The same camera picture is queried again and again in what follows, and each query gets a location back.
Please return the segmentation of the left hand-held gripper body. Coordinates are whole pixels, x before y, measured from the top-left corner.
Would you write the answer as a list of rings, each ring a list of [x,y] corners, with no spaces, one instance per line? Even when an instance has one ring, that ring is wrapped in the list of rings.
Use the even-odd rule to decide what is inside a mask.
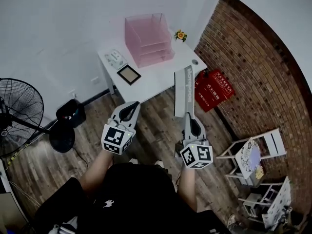
[[[109,118],[101,136],[102,148],[113,154],[122,155],[132,143],[135,134],[135,129],[126,128],[115,119]]]

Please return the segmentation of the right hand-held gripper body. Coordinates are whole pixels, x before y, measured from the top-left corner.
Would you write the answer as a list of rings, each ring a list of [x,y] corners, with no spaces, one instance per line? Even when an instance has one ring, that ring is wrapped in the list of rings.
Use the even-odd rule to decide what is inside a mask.
[[[189,169],[203,169],[213,163],[213,148],[206,137],[185,139],[175,144],[175,153]]]

